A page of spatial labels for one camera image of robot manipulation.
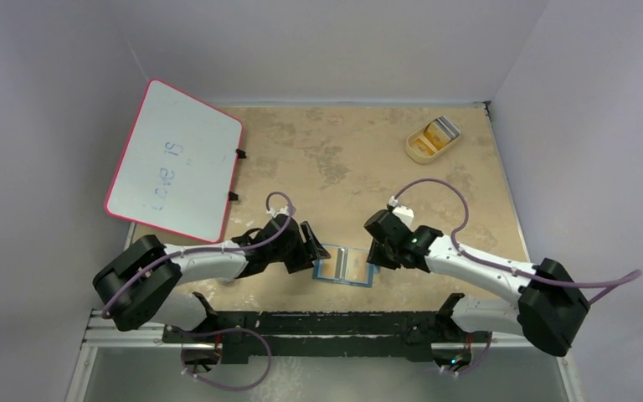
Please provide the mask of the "blue leather card holder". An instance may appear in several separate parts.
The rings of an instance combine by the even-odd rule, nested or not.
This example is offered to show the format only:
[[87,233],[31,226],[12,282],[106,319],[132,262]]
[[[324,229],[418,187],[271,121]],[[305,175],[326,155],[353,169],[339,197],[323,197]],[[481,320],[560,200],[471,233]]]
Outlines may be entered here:
[[324,248],[330,257],[315,262],[312,271],[314,280],[345,286],[373,286],[373,278],[379,268],[367,262],[369,250],[337,245],[324,245]]

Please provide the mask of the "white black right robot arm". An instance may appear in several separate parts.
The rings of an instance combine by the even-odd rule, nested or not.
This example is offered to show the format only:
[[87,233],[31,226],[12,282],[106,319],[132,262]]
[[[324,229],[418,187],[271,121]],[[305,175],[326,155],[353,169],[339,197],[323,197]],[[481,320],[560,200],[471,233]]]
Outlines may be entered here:
[[501,258],[455,244],[449,235],[426,225],[410,229],[387,209],[372,215],[364,228],[373,239],[368,262],[450,276],[492,294],[489,299],[451,294],[436,319],[446,340],[471,332],[521,335],[535,348],[563,357],[590,310],[587,298],[555,260],[515,262],[503,271],[498,267]]

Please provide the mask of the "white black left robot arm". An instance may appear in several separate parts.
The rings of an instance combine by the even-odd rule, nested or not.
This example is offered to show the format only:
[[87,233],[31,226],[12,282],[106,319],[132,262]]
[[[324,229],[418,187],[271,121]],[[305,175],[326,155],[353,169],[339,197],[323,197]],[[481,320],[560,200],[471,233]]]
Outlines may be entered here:
[[307,222],[281,213],[262,228],[215,245],[171,245],[145,235],[102,268],[92,286],[104,304],[102,317],[118,330],[159,322],[204,343],[216,331],[212,307],[201,296],[174,293],[175,287],[209,279],[234,281],[275,263],[296,273],[330,256]]

